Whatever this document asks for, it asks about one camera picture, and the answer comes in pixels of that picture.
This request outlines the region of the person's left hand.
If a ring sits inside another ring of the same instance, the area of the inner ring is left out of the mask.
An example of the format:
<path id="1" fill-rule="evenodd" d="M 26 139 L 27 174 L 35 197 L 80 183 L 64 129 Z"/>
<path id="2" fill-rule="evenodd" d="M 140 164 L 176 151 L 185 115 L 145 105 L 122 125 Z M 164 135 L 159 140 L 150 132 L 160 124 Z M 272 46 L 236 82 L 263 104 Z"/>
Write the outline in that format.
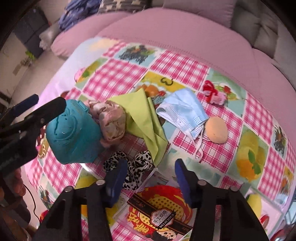
<path id="1" fill-rule="evenodd" d="M 22 180 L 21 168 L 17 168 L 13 172 L 12 188 L 16 195 L 23 197 L 26 194 L 26 188 Z"/>

